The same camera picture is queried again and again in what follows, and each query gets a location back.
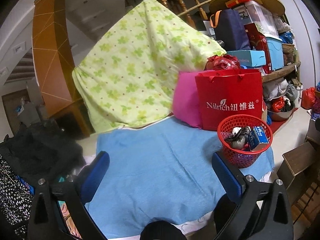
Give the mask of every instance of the leaf logo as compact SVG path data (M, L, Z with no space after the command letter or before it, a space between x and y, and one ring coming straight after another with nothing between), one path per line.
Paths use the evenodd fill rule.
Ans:
M226 104L226 101L227 101L226 99L222 99L222 100L220 101L220 105L221 105L221 106L224 106L224 105Z

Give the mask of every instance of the white bucket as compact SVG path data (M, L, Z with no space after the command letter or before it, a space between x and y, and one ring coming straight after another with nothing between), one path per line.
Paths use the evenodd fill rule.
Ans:
M296 106L296 108L299 108L301 106L303 85L298 86L296 90L298 91L298 96L294 101L294 105Z

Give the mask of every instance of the yellow-green blanket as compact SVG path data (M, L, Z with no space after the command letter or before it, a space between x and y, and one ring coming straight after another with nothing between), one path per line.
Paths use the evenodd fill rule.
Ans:
M101 133L164 118L178 72L203 70L208 57L225 53L156 0L144 0L98 41L72 77Z

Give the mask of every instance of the stainless steel bowl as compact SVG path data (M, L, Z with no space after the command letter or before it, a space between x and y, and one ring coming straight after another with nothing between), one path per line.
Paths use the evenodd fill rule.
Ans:
M268 110L268 115L270 116L271 120L274 122L282 122L282 121L287 120L292 115L292 112L294 111L294 109L296 107L294 102L291 102L291 104L293 105L293 108L289 112L275 113L275 112Z

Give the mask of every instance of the clear plastic storage box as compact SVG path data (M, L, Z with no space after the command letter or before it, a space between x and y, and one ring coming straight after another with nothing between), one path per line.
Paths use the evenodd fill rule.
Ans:
M279 37L272 13L255 1L246 2L236 7L244 25L255 23L262 34L270 34Z

